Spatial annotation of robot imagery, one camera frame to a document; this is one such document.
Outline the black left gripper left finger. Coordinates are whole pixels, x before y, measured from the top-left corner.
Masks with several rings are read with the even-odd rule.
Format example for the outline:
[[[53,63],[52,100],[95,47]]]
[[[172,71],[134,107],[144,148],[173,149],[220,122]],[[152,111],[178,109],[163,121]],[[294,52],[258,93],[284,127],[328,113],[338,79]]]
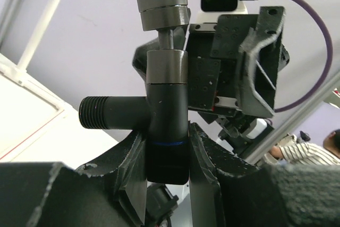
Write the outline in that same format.
[[[60,162],[1,164],[1,226],[141,226],[145,138],[133,131],[73,170]]]

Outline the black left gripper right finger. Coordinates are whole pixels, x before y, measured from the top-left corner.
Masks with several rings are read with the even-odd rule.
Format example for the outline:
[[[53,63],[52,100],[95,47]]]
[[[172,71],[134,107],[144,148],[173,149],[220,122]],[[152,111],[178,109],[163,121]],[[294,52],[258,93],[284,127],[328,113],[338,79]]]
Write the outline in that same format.
[[[339,167],[257,167],[189,125],[194,226],[339,226]]]

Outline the black faucet valve handle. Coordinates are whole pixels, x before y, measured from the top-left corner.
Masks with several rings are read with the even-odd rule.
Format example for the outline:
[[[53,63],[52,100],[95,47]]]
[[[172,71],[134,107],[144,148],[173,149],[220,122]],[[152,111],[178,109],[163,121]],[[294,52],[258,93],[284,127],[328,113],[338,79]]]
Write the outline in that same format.
[[[144,31],[158,31],[159,48],[147,52],[148,84],[186,84],[188,54],[174,48],[173,32],[189,24],[188,0],[137,0]]]

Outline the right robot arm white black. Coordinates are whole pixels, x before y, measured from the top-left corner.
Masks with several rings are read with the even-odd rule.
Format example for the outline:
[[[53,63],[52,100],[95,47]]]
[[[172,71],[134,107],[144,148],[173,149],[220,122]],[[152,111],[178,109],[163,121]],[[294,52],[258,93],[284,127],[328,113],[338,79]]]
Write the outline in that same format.
[[[214,22],[189,24],[186,6],[141,13],[144,30],[158,39],[137,49],[133,65],[144,78],[154,146],[186,139],[188,112],[221,127],[238,155],[271,132],[277,76],[289,61],[282,44],[285,9],[263,6],[257,14],[228,13]]]

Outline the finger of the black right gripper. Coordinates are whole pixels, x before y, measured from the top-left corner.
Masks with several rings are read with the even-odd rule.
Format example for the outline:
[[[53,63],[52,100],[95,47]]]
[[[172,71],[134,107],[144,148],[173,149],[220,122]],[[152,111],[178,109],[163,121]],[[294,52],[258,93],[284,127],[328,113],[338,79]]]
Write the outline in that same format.
[[[239,46],[236,100],[245,115],[274,115],[284,21],[284,7],[261,7],[255,27]]]

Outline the black L-shaped faucet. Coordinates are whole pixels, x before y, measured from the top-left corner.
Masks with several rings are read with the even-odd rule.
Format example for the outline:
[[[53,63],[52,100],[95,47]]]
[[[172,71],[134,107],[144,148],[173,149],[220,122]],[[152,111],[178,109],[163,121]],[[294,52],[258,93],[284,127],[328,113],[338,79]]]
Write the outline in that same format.
[[[150,182],[185,184],[189,179],[188,86],[150,84],[146,96],[88,96],[79,106],[86,129],[135,130],[146,140]]]

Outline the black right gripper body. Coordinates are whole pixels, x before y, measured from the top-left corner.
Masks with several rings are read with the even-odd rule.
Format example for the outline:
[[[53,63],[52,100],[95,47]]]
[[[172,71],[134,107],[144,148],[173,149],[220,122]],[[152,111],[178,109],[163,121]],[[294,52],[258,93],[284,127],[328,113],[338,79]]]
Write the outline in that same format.
[[[132,65],[146,84],[146,104],[152,113],[213,111],[221,61],[198,56],[192,49],[136,49]]]

